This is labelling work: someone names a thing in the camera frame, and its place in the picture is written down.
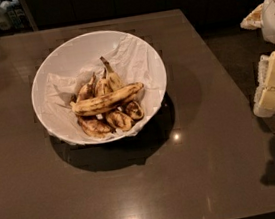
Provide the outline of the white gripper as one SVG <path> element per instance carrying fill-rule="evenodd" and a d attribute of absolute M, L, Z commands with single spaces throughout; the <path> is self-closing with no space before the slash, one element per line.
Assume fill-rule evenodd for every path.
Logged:
<path fill-rule="evenodd" d="M 275 0 L 264 0 L 240 23 L 243 29 L 262 27 L 265 41 L 275 44 Z M 254 114 L 257 117 L 272 117 L 275 114 L 275 50 L 261 55 L 258 64 L 258 87 L 254 96 Z"/>

